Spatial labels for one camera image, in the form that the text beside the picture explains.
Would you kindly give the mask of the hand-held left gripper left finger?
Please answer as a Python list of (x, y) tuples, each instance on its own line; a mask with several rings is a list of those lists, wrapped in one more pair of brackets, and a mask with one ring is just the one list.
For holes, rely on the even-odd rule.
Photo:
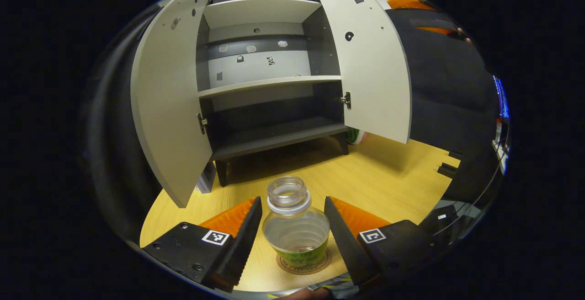
[(253, 197), (198, 225), (180, 222), (144, 250), (186, 279), (232, 292), (239, 284), (261, 218), (261, 198)]

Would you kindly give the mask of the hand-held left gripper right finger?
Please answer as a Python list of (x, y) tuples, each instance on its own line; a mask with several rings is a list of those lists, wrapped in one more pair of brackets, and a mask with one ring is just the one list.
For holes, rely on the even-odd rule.
[(332, 196), (324, 200), (324, 214), (348, 273), (360, 289), (401, 283), (433, 255), (432, 236), (410, 220), (389, 223)]

